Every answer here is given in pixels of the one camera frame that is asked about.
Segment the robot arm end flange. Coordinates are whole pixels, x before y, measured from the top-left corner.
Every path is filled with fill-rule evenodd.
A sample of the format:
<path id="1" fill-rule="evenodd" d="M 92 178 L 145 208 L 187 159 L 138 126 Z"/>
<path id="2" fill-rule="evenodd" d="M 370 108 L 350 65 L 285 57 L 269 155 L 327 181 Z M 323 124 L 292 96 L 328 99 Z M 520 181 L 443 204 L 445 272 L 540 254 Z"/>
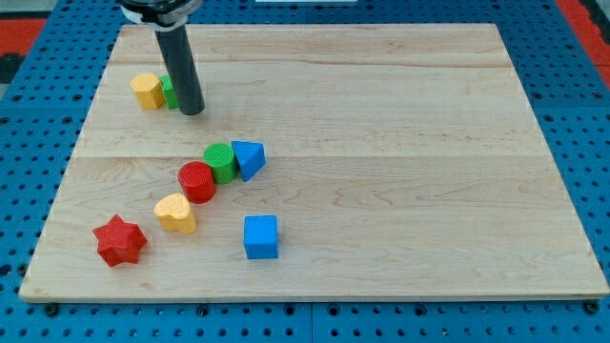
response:
<path id="1" fill-rule="evenodd" d="M 117 3 L 131 22 L 167 32 L 184 26 L 203 0 L 118 0 Z"/>

